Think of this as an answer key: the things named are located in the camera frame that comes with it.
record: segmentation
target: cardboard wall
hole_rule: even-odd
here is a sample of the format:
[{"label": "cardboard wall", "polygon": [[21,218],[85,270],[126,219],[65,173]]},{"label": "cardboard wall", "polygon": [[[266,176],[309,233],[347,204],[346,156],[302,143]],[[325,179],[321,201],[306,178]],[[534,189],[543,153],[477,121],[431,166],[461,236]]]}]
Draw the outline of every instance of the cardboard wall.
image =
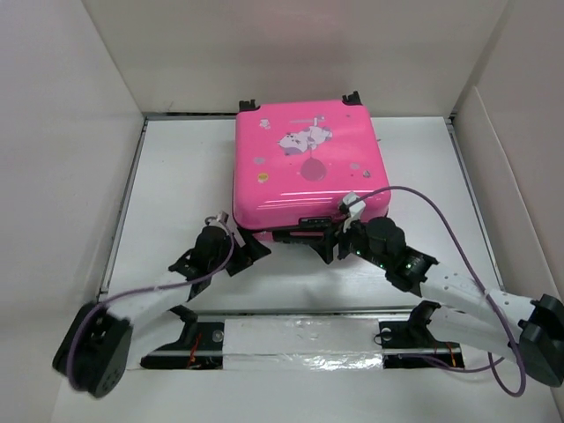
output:
[{"label": "cardboard wall", "polygon": [[515,0],[455,120],[501,275],[533,297],[564,294],[562,16],[562,1]]},{"label": "cardboard wall", "polygon": [[144,112],[332,99],[445,115],[507,0],[83,0]]},{"label": "cardboard wall", "polygon": [[42,423],[143,118],[80,2],[0,2],[0,52],[0,420]]}]

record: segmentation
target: red wire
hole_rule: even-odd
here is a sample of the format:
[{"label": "red wire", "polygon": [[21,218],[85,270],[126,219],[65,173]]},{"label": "red wire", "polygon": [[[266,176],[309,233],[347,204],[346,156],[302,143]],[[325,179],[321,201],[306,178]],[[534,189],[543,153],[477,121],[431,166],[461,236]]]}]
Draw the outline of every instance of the red wire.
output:
[{"label": "red wire", "polygon": [[456,367],[455,354],[452,352],[452,347],[448,342],[445,342],[445,344],[447,345],[447,348],[449,348],[450,351],[450,359],[452,360],[452,367]]},{"label": "red wire", "polygon": [[190,358],[188,360],[188,366],[186,368],[190,368],[190,365],[196,361],[196,358],[194,357],[194,354],[196,353],[197,350],[197,346],[200,344],[200,339],[202,339],[202,334],[198,334],[197,338],[196,338],[196,343],[194,344],[194,346],[192,347],[192,349],[190,350]]}]

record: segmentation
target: pink box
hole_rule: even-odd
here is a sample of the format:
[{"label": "pink box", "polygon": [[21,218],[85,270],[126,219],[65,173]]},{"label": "pink box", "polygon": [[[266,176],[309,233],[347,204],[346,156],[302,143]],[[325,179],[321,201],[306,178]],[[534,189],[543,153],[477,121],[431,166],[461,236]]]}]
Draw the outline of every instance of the pink box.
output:
[{"label": "pink box", "polygon": [[[236,118],[234,219],[250,231],[339,219],[339,202],[388,186],[360,98],[264,104]],[[388,211],[390,192],[366,200],[362,220]]]}]

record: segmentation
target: purple cable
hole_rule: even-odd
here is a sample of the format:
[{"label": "purple cable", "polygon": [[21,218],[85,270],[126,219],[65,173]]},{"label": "purple cable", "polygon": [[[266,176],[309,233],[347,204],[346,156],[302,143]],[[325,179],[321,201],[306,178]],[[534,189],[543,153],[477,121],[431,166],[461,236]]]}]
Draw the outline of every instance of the purple cable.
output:
[{"label": "purple cable", "polygon": [[462,260],[464,261],[464,264],[466,265],[466,269],[468,269],[468,272],[473,277],[474,283],[476,284],[476,286],[486,296],[487,302],[490,304],[493,312],[500,319],[501,326],[503,327],[503,330],[505,330],[505,333],[508,336],[509,346],[511,347],[511,350],[513,351],[513,354],[516,357],[516,363],[517,363],[517,366],[519,367],[519,375],[520,375],[520,378],[521,378],[521,381],[519,383],[519,389],[516,392],[513,392],[513,391],[509,390],[507,386],[505,386],[505,384],[501,380],[500,376],[498,375],[497,370],[494,368],[494,358],[492,357],[492,354],[488,353],[487,358],[490,362],[490,367],[492,369],[493,377],[495,378],[495,381],[497,381],[497,383],[500,385],[501,389],[505,393],[507,393],[508,395],[510,395],[512,397],[520,397],[525,392],[525,387],[526,387],[526,384],[527,384],[527,374],[525,372],[525,365],[523,363],[523,357],[521,357],[521,353],[519,352],[519,347],[517,346],[517,342],[515,340],[515,337],[513,336],[513,333],[511,333],[511,329],[509,328],[508,319],[503,315],[500,308],[495,303],[494,299],[490,296],[490,294],[487,293],[486,287],[484,286],[484,284],[482,283],[482,281],[478,277],[478,274],[476,274],[476,271],[474,270],[474,268],[471,266],[470,261],[468,260],[468,257],[464,253],[464,250],[463,250],[462,246],[460,245],[460,242],[458,242],[458,239],[457,239],[455,233],[452,230],[452,227],[450,227],[450,224],[447,221],[447,218],[444,217],[444,214],[442,214],[442,211],[439,209],[439,207],[429,197],[427,197],[425,194],[420,193],[416,189],[397,186],[397,185],[384,187],[384,188],[380,188],[380,189],[375,189],[374,191],[369,192],[368,194],[354,200],[352,203],[349,204],[349,207],[359,203],[360,201],[364,201],[369,197],[376,196],[376,195],[378,195],[382,192],[392,191],[392,190],[400,190],[400,191],[411,192],[412,194],[415,194],[416,196],[424,199],[431,207],[433,207],[433,209],[439,215],[439,218],[441,218],[442,224],[447,228],[447,231],[449,232],[450,238],[455,243],[456,249],[458,250],[458,254],[460,254],[460,256],[462,257]]},{"label": "purple cable", "polygon": [[484,372],[486,370],[490,370],[492,368],[494,368],[495,366],[497,366],[498,364],[500,364],[502,361],[504,361],[505,359],[503,357],[501,357],[500,359],[497,359],[496,361],[494,361],[492,364],[488,364],[486,366],[483,367],[478,367],[478,368],[457,368],[457,367],[451,367],[448,364],[446,364],[444,361],[439,360],[435,357],[429,357],[426,356],[424,354],[401,354],[402,357],[407,357],[407,358],[411,358],[411,359],[421,359],[426,361],[427,363],[429,363],[431,366],[433,367],[438,367],[441,368],[442,370],[446,370],[448,372],[453,372],[453,373],[465,373],[465,374],[469,374],[469,373],[480,373],[480,372]]},{"label": "purple cable", "polygon": [[161,286],[147,286],[145,288],[132,289],[130,291],[125,291],[123,293],[118,293],[118,294],[116,294],[112,297],[106,298],[104,301],[99,302],[98,304],[96,304],[93,307],[92,310],[90,310],[90,312],[88,312],[88,314],[85,316],[83,321],[78,326],[77,332],[75,333],[74,338],[72,339],[72,342],[70,343],[69,356],[67,357],[66,373],[67,373],[67,377],[69,379],[69,383],[74,390],[79,390],[79,386],[77,384],[76,379],[74,378],[74,373],[73,373],[74,359],[75,359],[75,355],[77,353],[78,342],[80,342],[80,339],[82,338],[82,336],[85,332],[85,329],[88,326],[88,323],[93,319],[93,317],[96,315],[96,313],[98,313],[98,311],[100,311],[101,308],[103,308],[104,306],[107,306],[110,302],[120,300],[123,297],[129,297],[130,295],[138,295],[138,294],[141,294],[141,293],[153,293],[156,290],[168,291],[170,289],[182,288],[184,286],[199,284],[201,282],[204,282],[209,277],[215,275],[216,273],[219,273],[220,271],[222,271],[223,268],[227,265],[227,263],[229,263],[229,259],[231,258],[231,255],[233,254],[234,245],[235,245],[235,240],[234,240],[233,234],[229,230],[229,227],[227,226],[227,224],[223,223],[221,220],[218,220],[215,217],[206,218],[205,224],[209,225],[213,220],[215,220],[217,223],[219,223],[223,227],[223,229],[227,232],[227,234],[229,235],[229,240],[230,240],[230,244],[231,244],[230,247],[229,247],[229,252],[227,253],[226,259],[223,261],[222,264],[220,264],[218,266],[218,268],[216,270],[211,271],[207,275],[201,276],[200,278],[188,280],[186,282],[181,282],[181,283],[178,283],[178,284],[161,285]]}]

